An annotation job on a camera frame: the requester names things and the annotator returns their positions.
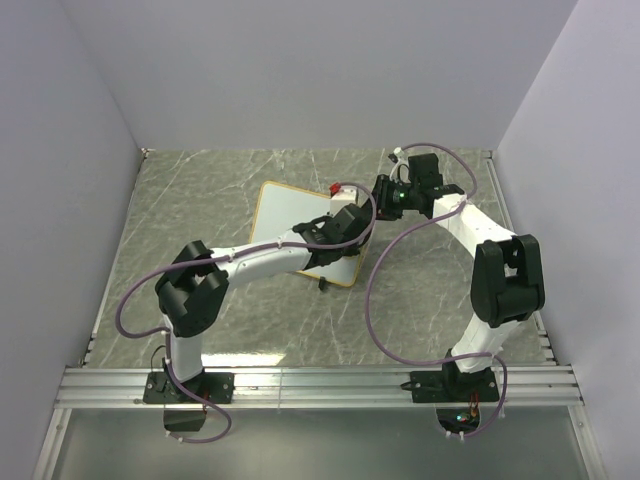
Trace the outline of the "yellow framed whiteboard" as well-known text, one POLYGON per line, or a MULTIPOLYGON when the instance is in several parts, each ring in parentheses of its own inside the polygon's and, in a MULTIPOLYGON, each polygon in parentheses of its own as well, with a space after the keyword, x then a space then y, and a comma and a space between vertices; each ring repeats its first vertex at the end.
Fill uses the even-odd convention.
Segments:
MULTIPOLYGON (((271 240, 296 224, 330 212, 328 194, 266 181, 260 189, 249 242, 271 240)), ((300 274, 349 288, 356 282, 363 258, 364 253, 343 257, 328 266, 300 271, 300 274)))

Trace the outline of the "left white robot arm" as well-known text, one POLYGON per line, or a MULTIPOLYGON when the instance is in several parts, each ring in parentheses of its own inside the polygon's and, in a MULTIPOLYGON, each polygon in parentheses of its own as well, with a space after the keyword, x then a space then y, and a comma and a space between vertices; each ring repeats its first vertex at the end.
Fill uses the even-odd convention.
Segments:
POLYGON ((169 393, 180 402, 190 402, 201 393, 202 337, 216 321, 228 294, 256 280, 324 267, 358 254, 368 239, 364 231, 370 221, 369 213, 349 204, 333 216, 299 223, 271 241, 217 250, 207 249, 200 241, 185 247, 176 258, 178 263, 224 259, 167 272, 155 285, 170 331, 169 393))

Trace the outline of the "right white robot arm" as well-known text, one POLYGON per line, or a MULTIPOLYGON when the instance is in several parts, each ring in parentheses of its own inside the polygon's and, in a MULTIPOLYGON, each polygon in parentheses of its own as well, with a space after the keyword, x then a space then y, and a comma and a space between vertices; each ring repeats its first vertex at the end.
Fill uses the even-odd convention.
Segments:
POLYGON ((540 246, 532 235, 516 235, 473 205, 455 184, 405 183, 380 175, 374 185, 378 220, 417 211, 448 231, 473 257, 472 317, 447 353, 441 386, 455 400, 466 398, 487 377, 494 357, 516 327, 545 302, 540 246))

